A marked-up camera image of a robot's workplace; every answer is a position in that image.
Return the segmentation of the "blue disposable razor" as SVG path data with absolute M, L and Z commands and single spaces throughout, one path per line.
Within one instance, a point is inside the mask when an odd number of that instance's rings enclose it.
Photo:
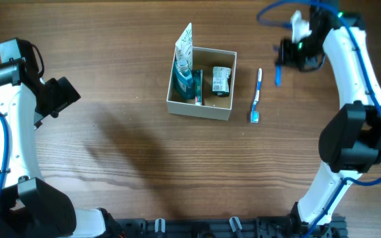
M 273 50 L 278 54 L 278 57 L 275 61 L 275 72 L 276 72 L 276 75 L 275 75 L 275 85 L 276 87 L 280 87 L 281 86 L 281 73 L 282 73 L 282 70 L 281 70 L 281 49 L 280 49 L 280 46 L 276 46 L 274 45 L 273 46 Z

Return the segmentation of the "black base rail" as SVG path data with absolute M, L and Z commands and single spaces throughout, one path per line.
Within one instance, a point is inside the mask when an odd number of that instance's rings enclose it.
M 258 217 L 255 219 L 200 219 L 157 220 L 118 219 L 121 237 L 303 237 L 304 232 L 291 233 L 285 217 Z

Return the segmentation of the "white open cardboard box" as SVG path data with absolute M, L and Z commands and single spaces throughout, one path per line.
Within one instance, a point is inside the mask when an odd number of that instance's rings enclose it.
M 215 66 L 231 69 L 230 94 L 227 97 L 218 97 L 212 93 Z M 166 99 L 168 113 L 227 121 L 233 106 L 236 66 L 237 52 L 195 46 L 193 48 L 193 67 L 201 69 L 203 72 L 202 105 L 196 105 L 194 99 L 183 99 L 175 88 L 175 75 L 171 72 Z

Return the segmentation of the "blue white toothbrush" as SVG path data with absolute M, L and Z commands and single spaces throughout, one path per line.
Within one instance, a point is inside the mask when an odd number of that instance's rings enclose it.
M 263 76 L 263 70 L 259 68 L 258 74 L 257 74 L 257 88 L 255 91 L 255 96 L 254 96 L 253 104 L 251 107 L 251 113 L 250 113 L 250 122 L 255 124 L 258 123 L 260 119 L 259 112 L 256 111 L 256 107 L 257 107 L 257 103 L 259 102 L 262 76 Z

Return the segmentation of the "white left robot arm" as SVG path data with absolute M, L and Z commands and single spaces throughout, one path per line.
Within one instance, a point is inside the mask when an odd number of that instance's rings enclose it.
M 0 237 L 119 237 L 102 208 L 77 209 L 42 177 L 35 131 L 79 93 L 62 77 L 43 80 L 38 48 L 12 38 L 0 43 Z

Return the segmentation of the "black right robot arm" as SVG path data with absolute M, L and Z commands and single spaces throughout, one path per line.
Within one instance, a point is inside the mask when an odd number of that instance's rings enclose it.
M 319 136 L 321 164 L 307 193 L 286 219 L 287 235 L 321 237 L 333 231 L 333 211 L 361 176 L 381 163 L 381 88 L 366 49 L 366 30 L 358 13 L 345 13 L 336 1 L 310 1 L 310 17 L 295 12 L 281 41 L 277 67 L 311 72 L 324 60 L 332 66 L 339 111 Z M 381 177 L 368 182 L 381 183 Z

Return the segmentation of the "blue mouthwash bottle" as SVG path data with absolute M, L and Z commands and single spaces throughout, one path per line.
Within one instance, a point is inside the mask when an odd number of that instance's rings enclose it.
M 186 59 L 182 58 L 176 60 L 173 66 L 175 74 L 175 87 L 183 99 L 194 98 L 194 80 L 189 63 Z

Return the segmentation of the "green Dettol soap bar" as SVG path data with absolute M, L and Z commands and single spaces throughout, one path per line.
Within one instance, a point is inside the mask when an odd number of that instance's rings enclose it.
M 213 67 L 212 93 L 217 97 L 230 95 L 230 79 L 232 70 L 228 67 Z

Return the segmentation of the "Colgate toothpaste tube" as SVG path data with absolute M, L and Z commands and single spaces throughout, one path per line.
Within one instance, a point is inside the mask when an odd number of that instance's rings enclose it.
M 203 70 L 197 69 L 192 72 L 194 81 L 194 104 L 202 106 L 202 82 L 203 82 Z

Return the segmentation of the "white floral shampoo tube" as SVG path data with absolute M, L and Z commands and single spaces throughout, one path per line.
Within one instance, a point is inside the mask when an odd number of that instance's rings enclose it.
M 184 59 L 188 66 L 193 70 L 193 39 L 192 39 L 192 23 L 190 22 L 179 39 L 175 43 L 175 57 L 177 61 Z

